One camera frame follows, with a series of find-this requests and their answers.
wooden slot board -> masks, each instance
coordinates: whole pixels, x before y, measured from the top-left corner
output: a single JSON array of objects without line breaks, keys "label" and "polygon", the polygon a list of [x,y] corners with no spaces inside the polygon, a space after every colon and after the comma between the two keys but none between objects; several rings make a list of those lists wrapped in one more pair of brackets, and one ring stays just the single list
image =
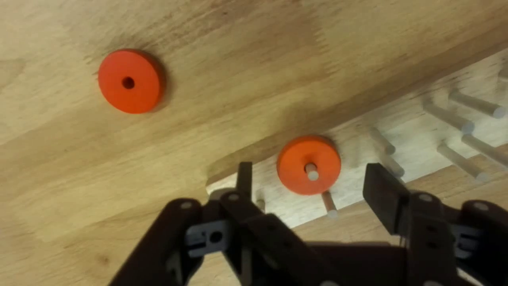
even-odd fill
[{"label": "wooden slot board", "polygon": [[[404,182],[450,165],[447,159],[436,152],[441,141],[446,141],[463,157],[477,154],[461,143],[461,133],[457,128],[422,109],[422,103],[427,100],[433,100],[434,105],[474,122],[473,135],[490,146],[508,143],[506,116],[493,119],[447,100],[447,90],[455,86],[466,95],[508,106],[508,82],[498,76],[506,63],[506,55],[506,51],[496,52],[388,105],[323,132],[322,135],[336,143],[342,160],[339,179],[330,189],[336,208],[361,200],[365,165],[379,162],[379,151],[369,135],[371,127],[377,128],[396,148],[392,159],[404,168],[401,176]],[[206,190],[231,187],[234,179],[236,175],[225,176],[207,184]],[[477,184],[466,175],[463,175],[463,179]],[[290,227],[327,213],[320,195],[296,195],[280,184],[276,175],[276,154],[253,163],[252,194],[255,200],[265,200],[266,213],[277,214]]]}]

wooden table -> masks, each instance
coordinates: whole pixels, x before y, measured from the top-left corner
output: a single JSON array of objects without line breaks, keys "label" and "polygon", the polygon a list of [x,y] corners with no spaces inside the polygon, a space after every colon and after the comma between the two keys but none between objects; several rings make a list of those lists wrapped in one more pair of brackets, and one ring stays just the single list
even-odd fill
[{"label": "wooden table", "polygon": [[[508,3],[0,3],[0,284],[104,284],[174,197],[504,46]],[[107,106],[111,51],[153,54],[150,114]]]}]

orange washer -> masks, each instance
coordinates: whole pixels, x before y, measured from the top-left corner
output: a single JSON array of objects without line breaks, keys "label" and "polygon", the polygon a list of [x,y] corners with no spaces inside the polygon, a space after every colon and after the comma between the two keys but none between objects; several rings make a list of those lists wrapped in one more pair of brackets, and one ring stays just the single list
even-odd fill
[{"label": "orange washer", "polygon": [[163,93],[155,60],[131,49],[114,51],[101,62],[98,86],[106,101],[125,113],[152,111]]},{"label": "orange washer", "polygon": [[[309,179],[306,165],[311,163],[319,173]],[[333,143],[323,136],[300,136],[280,151],[276,170],[280,182],[300,195],[322,194],[331,187],[341,170],[341,159]]]}]

orange disc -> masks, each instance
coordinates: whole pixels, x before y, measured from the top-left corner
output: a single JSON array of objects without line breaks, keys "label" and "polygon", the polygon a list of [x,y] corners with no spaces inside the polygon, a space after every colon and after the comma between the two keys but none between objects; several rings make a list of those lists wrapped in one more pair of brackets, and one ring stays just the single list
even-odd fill
[{"label": "orange disc", "polygon": [[139,51],[120,49],[99,65],[98,86],[104,98],[125,113],[147,113],[163,92],[158,65]]},{"label": "orange disc", "polygon": [[339,175],[341,160],[327,138],[300,136],[280,151],[276,170],[288,190],[312,195],[331,187]]}]

wooden surface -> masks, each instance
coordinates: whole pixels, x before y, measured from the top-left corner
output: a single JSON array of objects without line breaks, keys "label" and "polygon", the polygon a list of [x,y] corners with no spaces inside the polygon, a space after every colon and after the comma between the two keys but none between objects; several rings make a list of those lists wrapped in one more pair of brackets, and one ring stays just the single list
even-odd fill
[{"label": "wooden surface", "polygon": [[[104,284],[160,206],[498,51],[508,3],[0,1],[0,284]],[[166,68],[155,113],[98,93],[112,49]]]},{"label": "wooden surface", "polygon": [[[395,146],[395,152],[390,157],[404,170],[401,179],[407,182],[452,163],[436,152],[436,146],[442,141],[463,157],[477,154],[476,149],[460,141],[461,132],[425,113],[422,108],[425,101],[433,101],[449,114],[473,122],[473,135],[490,146],[508,143],[506,116],[493,119],[447,98],[449,90],[455,87],[474,98],[508,108],[508,78],[498,76],[508,66],[504,59],[508,59],[506,49],[322,132],[336,144],[342,163],[339,178],[330,187],[334,206],[344,208],[361,200],[363,175],[368,162],[385,165],[385,155],[376,148],[371,128],[376,128]],[[298,195],[282,186],[276,175],[276,159],[277,154],[253,163],[253,200],[261,198],[265,211],[277,214],[290,227],[325,214],[327,209],[320,195]],[[209,184],[206,189],[212,192],[234,186],[234,181],[236,175],[233,173]]]},{"label": "wooden surface", "polygon": [[[498,151],[508,155],[508,144],[503,144]],[[471,162],[490,175],[490,179],[485,184],[473,184],[465,179],[463,173],[455,167],[446,167],[441,171],[419,178],[406,186],[409,189],[434,194],[442,203],[454,208],[460,208],[463,202],[476,198],[488,200],[508,208],[506,171],[492,165],[492,162],[482,155],[473,157]],[[306,241],[387,241],[390,244],[398,244],[398,238],[390,236],[384,230],[382,224],[365,202],[339,209],[338,217],[320,216],[311,222],[295,227],[293,230]],[[211,279],[223,286],[238,284],[238,279],[219,254],[206,257],[203,270],[192,278],[192,283],[206,284],[206,281]]]}]

